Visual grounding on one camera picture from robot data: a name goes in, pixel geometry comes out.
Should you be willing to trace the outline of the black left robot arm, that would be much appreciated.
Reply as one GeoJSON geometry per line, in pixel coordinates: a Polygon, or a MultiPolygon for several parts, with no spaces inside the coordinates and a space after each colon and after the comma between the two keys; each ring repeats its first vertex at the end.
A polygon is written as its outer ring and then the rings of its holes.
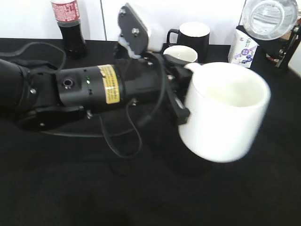
{"type": "Polygon", "coordinates": [[[138,125],[164,108],[179,125],[190,112],[169,81],[164,59],[120,59],[114,64],[54,70],[48,62],[0,62],[0,117],[29,131],[45,131],[89,115],[153,103],[138,125]]]}

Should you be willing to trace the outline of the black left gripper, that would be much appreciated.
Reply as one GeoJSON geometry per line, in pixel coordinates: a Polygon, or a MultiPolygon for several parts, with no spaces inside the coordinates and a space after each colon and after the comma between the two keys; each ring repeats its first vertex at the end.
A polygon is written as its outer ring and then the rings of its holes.
{"type": "Polygon", "coordinates": [[[190,111],[184,106],[183,100],[192,73],[184,69],[183,62],[171,56],[151,55],[150,62],[153,63],[150,96],[154,103],[150,120],[161,111],[175,125],[187,123],[190,111]]]}

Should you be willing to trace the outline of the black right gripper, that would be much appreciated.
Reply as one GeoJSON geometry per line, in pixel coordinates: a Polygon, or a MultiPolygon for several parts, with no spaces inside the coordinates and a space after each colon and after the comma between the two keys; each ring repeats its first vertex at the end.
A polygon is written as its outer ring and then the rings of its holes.
{"type": "Polygon", "coordinates": [[[238,25],[237,30],[246,34],[252,40],[254,40],[263,50],[263,52],[269,55],[271,58],[278,60],[275,67],[280,70],[288,70],[288,64],[296,52],[297,47],[301,43],[301,26],[294,25],[289,39],[285,40],[282,38],[276,38],[273,40],[260,40],[251,36],[243,27],[243,25],[238,25]]]}

